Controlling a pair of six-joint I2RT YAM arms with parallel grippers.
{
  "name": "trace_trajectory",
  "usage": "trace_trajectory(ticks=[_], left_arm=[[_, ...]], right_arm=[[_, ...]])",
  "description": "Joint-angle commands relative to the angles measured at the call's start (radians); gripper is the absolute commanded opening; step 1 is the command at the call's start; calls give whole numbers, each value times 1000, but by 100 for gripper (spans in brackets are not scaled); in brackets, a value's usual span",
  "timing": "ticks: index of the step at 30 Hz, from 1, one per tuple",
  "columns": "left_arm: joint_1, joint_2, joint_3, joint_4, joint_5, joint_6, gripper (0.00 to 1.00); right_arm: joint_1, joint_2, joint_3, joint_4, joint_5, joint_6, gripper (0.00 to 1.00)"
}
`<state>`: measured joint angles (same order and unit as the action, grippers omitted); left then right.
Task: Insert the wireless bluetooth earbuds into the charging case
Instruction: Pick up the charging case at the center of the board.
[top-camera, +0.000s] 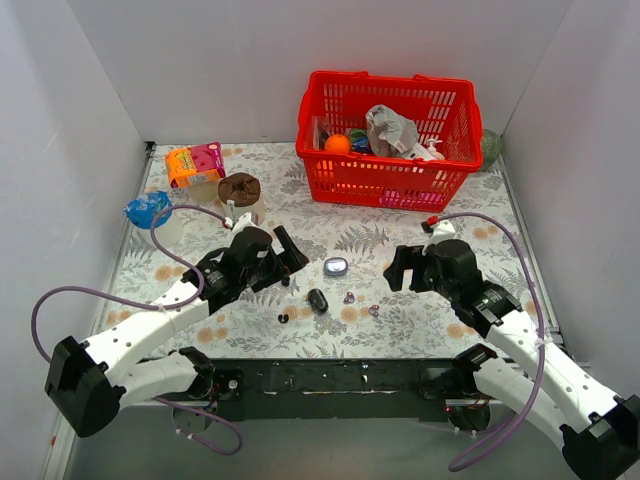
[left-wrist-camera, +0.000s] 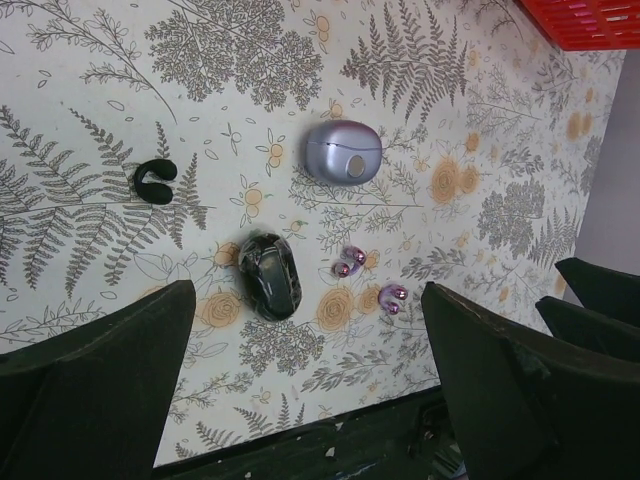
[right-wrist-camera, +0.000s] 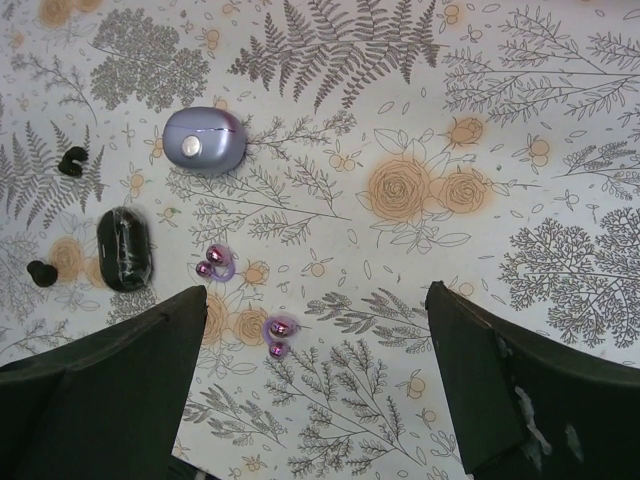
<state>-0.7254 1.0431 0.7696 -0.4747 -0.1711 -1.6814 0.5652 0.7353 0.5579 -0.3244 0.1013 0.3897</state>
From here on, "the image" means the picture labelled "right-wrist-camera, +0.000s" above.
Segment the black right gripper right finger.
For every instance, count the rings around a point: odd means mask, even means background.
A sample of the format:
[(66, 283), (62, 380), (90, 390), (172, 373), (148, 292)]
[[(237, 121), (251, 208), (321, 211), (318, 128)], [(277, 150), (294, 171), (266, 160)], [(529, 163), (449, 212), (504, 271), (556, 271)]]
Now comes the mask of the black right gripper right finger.
[(510, 323), (441, 282), (425, 308), (467, 474), (638, 478), (638, 369)]

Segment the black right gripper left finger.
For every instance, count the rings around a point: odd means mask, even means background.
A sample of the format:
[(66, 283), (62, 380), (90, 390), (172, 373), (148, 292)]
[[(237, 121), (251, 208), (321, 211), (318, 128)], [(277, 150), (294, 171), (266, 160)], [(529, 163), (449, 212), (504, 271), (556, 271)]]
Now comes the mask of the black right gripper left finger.
[(4, 479), (171, 479), (204, 287), (1, 368)]

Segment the lavender earbud charging case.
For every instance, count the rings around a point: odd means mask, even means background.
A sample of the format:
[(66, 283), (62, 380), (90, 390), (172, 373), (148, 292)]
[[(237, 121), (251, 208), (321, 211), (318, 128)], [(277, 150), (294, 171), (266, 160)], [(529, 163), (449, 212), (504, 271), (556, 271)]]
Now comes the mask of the lavender earbud charging case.
[(165, 156), (176, 167), (221, 175), (243, 160), (246, 128), (231, 113), (215, 107), (189, 107), (172, 114), (162, 132)]

